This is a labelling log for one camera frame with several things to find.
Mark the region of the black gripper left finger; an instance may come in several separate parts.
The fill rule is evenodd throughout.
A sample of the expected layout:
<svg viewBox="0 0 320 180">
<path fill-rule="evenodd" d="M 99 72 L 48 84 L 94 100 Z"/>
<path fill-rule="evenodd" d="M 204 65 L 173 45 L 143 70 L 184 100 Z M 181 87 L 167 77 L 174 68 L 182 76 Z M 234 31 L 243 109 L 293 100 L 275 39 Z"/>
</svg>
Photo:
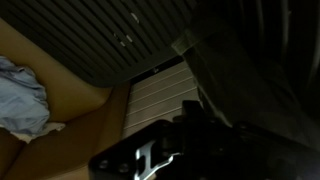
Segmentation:
<svg viewBox="0 0 320 180">
<path fill-rule="evenodd" d="M 147 180 L 181 154 L 174 127 L 158 120 L 95 155 L 88 164 L 90 180 Z"/>
</svg>

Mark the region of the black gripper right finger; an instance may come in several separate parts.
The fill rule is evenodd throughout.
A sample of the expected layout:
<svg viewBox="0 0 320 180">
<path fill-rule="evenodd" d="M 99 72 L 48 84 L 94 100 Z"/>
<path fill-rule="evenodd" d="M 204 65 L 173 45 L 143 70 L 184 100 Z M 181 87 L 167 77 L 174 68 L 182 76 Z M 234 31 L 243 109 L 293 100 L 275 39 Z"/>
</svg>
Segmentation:
<svg viewBox="0 0 320 180">
<path fill-rule="evenodd" d="M 186 180 L 320 180 L 318 151 L 247 122 L 229 127 L 197 101 L 182 107 Z"/>
</svg>

